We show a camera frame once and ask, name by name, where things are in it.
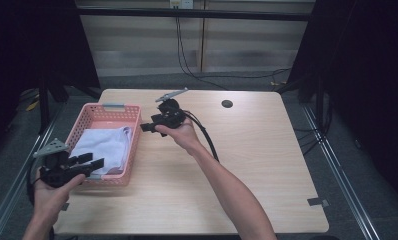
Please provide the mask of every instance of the human arm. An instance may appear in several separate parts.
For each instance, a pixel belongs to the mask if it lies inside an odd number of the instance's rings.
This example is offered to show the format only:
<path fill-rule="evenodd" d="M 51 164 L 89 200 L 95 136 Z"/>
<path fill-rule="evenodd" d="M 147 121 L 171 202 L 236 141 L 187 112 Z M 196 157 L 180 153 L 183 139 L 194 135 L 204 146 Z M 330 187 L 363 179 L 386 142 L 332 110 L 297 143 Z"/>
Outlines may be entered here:
<path fill-rule="evenodd" d="M 212 157 L 200 143 L 189 119 L 177 129 L 162 125 L 155 129 L 170 135 L 196 160 L 243 240 L 277 239 L 271 222 L 256 197 L 242 181 Z"/>
<path fill-rule="evenodd" d="M 41 180 L 34 185 L 34 213 L 25 230 L 23 240 L 48 239 L 53 224 L 58 220 L 62 206 L 69 199 L 69 192 L 80 185 L 86 177 L 75 176 L 60 188 L 52 188 Z"/>

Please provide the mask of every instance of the pink plastic basket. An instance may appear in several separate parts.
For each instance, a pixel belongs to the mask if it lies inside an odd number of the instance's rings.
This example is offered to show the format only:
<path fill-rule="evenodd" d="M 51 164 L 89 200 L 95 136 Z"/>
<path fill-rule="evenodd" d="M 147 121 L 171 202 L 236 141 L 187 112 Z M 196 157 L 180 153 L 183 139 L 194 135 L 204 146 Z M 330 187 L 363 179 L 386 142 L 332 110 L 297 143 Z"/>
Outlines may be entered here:
<path fill-rule="evenodd" d="M 78 118 L 66 140 L 69 152 L 74 149 L 84 129 L 111 129 L 128 126 L 132 129 L 130 151 L 121 174 L 100 175 L 100 178 L 87 178 L 86 184 L 125 186 L 130 180 L 130 172 L 140 136 L 140 107 L 123 104 L 87 103 L 83 106 Z"/>

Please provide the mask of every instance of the wooden table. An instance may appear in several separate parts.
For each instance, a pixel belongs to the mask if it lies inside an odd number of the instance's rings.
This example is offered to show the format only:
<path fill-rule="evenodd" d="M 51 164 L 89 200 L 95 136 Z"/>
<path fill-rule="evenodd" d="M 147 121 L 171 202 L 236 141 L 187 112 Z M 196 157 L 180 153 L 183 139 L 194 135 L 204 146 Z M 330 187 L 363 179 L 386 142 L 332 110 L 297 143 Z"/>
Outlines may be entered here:
<path fill-rule="evenodd" d="M 99 102 L 140 105 L 151 122 L 155 100 L 171 91 L 109 89 Z M 279 94 L 188 91 L 175 99 L 206 127 L 221 164 L 251 189 L 277 233 L 328 230 L 322 206 L 307 201 L 318 196 Z M 141 133 L 128 186 L 80 186 L 69 203 L 57 234 L 237 233 L 194 159 L 158 133 Z"/>

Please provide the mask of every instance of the white wall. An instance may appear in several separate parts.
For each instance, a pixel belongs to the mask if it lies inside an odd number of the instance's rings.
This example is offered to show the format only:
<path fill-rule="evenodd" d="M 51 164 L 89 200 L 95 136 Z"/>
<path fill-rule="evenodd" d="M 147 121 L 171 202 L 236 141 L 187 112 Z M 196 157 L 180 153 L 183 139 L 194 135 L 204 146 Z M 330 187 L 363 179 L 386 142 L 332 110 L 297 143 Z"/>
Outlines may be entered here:
<path fill-rule="evenodd" d="M 77 4 L 168 8 L 169 0 L 78 0 Z M 312 0 L 207 0 L 195 1 L 194 7 L 309 13 L 313 4 Z M 177 58 L 175 18 L 82 16 L 81 19 L 99 76 L 182 72 Z M 180 24 L 185 56 L 194 72 L 271 71 L 290 67 L 306 27 L 305 22 L 229 19 L 180 19 Z"/>

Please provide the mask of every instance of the black circle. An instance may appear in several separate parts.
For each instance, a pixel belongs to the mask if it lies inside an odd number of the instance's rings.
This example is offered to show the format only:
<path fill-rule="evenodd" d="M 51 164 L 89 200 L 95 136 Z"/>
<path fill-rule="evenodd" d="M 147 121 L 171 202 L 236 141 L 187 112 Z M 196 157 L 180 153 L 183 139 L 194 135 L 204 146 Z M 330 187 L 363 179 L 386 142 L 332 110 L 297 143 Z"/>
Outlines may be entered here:
<path fill-rule="evenodd" d="M 221 102 L 221 105 L 223 105 L 225 108 L 231 108 L 233 107 L 233 102 L 230 100 L 224 100 Z"/>

